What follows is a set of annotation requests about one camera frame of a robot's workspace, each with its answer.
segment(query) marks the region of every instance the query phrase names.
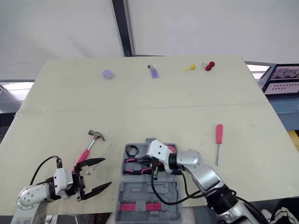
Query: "purple bottle cap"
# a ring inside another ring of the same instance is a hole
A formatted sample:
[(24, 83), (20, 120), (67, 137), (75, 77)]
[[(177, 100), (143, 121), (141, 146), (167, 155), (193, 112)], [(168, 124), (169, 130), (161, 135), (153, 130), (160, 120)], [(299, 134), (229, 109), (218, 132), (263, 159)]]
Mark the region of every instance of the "purple bottle cap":
[(111, 70), (104, 70), (102, 72), (102, 76), (104, 79), (111, 79), (113, 77), (113, 74)]

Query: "monitor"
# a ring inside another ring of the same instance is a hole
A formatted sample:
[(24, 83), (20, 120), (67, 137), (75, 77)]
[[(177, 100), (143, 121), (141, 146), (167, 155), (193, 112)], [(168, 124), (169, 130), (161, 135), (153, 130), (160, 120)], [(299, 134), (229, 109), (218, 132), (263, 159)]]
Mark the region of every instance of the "monitor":
[(266, 81), (266, 96), (299, 96), (299, 64), (277, 64)]

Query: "laptop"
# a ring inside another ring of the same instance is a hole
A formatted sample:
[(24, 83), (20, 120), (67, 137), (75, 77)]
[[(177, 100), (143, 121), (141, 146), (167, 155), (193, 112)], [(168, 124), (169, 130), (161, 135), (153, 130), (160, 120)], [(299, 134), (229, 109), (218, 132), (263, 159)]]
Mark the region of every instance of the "laptop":
[(263, 92), (286, 130), (299, 130), (299, 64), (275, 65)]

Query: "toolbox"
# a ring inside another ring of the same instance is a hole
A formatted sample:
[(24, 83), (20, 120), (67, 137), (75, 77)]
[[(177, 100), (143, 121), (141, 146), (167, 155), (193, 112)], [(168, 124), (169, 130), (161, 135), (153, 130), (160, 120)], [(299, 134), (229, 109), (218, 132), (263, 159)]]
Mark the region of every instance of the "toolbox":
[[(150, 143), (155, 138), (147, 138), (146, 143), (130, 143), (125, 146), (120, 182), (115, 210), (116, 224), (180, 224), (182, 223), (182, 203), (166, 205), (162, 203), (151, 187), (150, 166), (146, 162), (137, 162), (146, 156)], [(175, 144), (167, 144), (177, 152)], [(128, 155), (128, 148), (133, 149)], [(177, 176), (159, 172), (155, 181), (155, 189), (167, 202), (181, 199), (180, 185)]]

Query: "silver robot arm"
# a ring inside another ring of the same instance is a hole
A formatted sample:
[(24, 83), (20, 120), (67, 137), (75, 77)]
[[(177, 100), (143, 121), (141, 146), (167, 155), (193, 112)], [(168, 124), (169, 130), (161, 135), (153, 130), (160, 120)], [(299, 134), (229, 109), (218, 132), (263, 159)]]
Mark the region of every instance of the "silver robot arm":
[(85, 194), (85, 183), (80, 171), (84, 166), (92, 166), (105, 159), (88, 159), (77, 163), (75, 171), (57, 168), (53, 177), (38, 185), (30, 185), (23, 189), (17, 197), (17, 209), (11, 224), (44, 224), (48, 203), (57, 199), (69, 199), (76, 195), (77, 201), (86, 200), (101, 193), (111, 182), (102, 184), (90, 193)]
[(204, 163), (199, 152), (195, 150), (172, 153), (166, 145), (154, 140), (148, 148), (147, 155), (163, 163), (165, 171), (186, 170), (202, 193), (213, 189), (223, 188), (205, 196), (208, 205), (216, 212), (219, 220), (226, 223), (259, 224), (245, 205), (239, 201), (216, 172)]

